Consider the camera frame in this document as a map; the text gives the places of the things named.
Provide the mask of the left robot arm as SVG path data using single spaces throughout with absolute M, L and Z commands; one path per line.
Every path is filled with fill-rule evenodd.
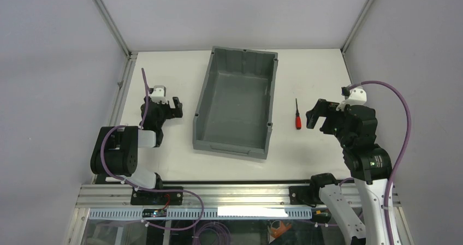
M 90 160 L 91 171 L 130 184 L 135 189 L 163 189 L 160 175 L 138 164 L 138 150 L 160 147 L 164 123 L 183 117 L 179 98 L 173 97 L 173 103 L 171 107 L 170 101 L 150 98 L 140 107 L 142 121 L 139 126 L 101 127 Z

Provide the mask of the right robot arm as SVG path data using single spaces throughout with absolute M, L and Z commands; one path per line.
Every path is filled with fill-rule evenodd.
M 320 131 L 338 139 L 344 163 L 359 192 L 364 219 L 353 211 L 330 173 L 311 177 L 308 203 L 328 207 L 346 244 L 400 244 L 391 207 L 392 192 L 387 187 L 393 168 L 389 154 L 375 143 L 376 112 L 362 105 L 346 105 L 343 110 L 338 106 L 319 99 L 306 113 L 306 126 L 312 129 L 320 117 L 325 117 Z

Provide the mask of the orange object under table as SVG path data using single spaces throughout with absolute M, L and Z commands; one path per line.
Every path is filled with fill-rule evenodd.
M 292 228 L 288 221 L 274 220 L 268 224 L 269 243 L 281 237 L 284 233 Z

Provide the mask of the grey plastic bin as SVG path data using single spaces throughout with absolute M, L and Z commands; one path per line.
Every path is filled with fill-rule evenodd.
M 195 150 L 266 159 L 278 53 L 214 46 L 193 117 Z

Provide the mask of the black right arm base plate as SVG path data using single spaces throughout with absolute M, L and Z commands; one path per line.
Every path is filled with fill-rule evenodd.
M 289 198 L 291 205 L 306 205 L 309 207 L 316 207 L 317 205 L 323 205 L 323 202 L 319 198 L 318 190 L 311 186 L 290 186 Z

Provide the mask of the aluminium frame rail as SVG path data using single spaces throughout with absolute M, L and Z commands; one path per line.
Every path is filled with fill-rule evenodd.
M 299 197 L 288 184 L 184 184 L 183 189 L 196 193 L 206 208 L 221 206 L 295 207 Z M 132 204 L 137 195 L 133 188 L 121 184 L 83 185 L 75 204 L 76 208 L 161 208 L 164 203 L 152 201 Z

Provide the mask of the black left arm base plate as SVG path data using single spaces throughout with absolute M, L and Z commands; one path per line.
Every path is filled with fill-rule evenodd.
M 166 189 L 169 192 L 159 193 L 133 189 L 130 204 L 134 206 L 165 206 L 167 203 L 173 206 L 182 205 L 183 187 L 166 186 Z

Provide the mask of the red handled screwdriver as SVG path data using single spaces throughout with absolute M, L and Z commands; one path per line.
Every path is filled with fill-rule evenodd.
M 296 111 L 295 111 L 295 128 L 297 130 L 300 130 L 302 128 L 302 124 L 301 124 L 301 118 L 300 118 L 300 112 L 299 112 L 299 109 L 298 109 L 298 101 L 297 99 L 295 99 L 295 105 L 296 105 Z

